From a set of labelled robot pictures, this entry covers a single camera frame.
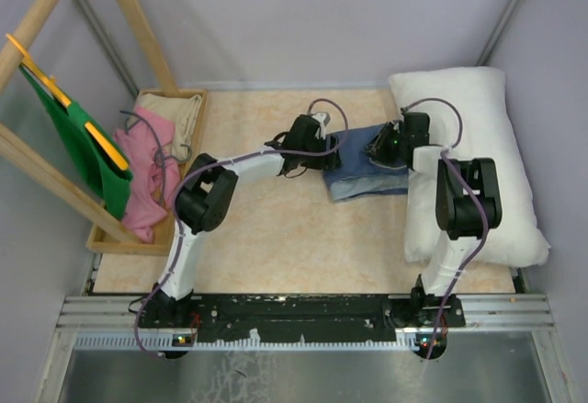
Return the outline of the light blue pillowcase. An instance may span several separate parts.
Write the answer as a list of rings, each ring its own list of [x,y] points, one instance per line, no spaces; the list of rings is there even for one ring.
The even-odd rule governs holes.
[[[334,203],[363,196],[403,196],[408,194],[408,169],[391,169],[373,163],[365,147],[384,127],[383,124],[350,129],[339,148],[341,166],[323,171],[322,178]]]

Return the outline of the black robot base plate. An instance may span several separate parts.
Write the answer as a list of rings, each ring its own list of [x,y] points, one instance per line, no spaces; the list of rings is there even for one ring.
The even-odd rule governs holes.
[[[157,293],[141,311],[140,329],[188,329],[204,342],[263,343],[395,341],[406,328],[462,328],[459,299],[421,294],[246,295]]]

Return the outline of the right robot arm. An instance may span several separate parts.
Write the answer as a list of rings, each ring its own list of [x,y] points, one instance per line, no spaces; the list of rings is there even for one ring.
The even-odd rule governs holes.
[[[455,313],[460,306],[453,290],[489,231],[500,225],[503,210],[494,160],[451,159],[452,146],[431,142],[430,123],[423,112],[404,111],[403,119],[385,124],[364,152],[375,164],[412,171],[433,159],[435,223],[441,234],[430,263],[411,290],[411,313],[404,317],[419,326],[459,326]]]

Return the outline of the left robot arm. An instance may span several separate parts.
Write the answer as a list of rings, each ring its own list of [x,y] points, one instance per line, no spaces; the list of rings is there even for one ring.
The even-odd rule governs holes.
[[[225,159],[202,153],[175,190],[175,234],[166,265],[142,306],[178,327],[191,315],[190,297],[198,257],[206,238],[225,220],[236,189],[303,167],[333,170],[348,138],[345,126],[337,137],[326,133],[325,112],[298,116],[290,130],[253,152]]]

